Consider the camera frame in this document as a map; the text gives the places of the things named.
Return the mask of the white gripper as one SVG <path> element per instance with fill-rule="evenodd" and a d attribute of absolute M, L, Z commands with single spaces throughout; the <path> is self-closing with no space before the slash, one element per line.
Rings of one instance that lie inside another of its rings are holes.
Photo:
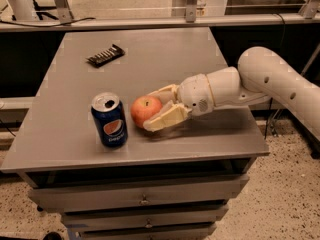
<path fill-rule="evenodd" d="M 155 132 L 177 125 L 192 116 L 201 116 L 213 111 L 214 101 L 208 77 L 204 74 L 185 79 L 178 87 L 167 85 L 149 93 L 158 98 L 163 108 L 143 123 L 147 131 Z"/>

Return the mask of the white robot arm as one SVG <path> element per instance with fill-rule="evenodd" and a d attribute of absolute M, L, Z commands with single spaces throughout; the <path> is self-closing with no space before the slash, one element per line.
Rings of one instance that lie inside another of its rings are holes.
<path fill-rule="evenodd" d="M 264 47 L 244 51 L 236 67 L 198 74 L 151 95 L 162 102 L 163 108 L 143 123 L 148 131 L 177 125 L 218 107 L 253 105 L 272 98 L 320 139 L 320 87 Z"/>

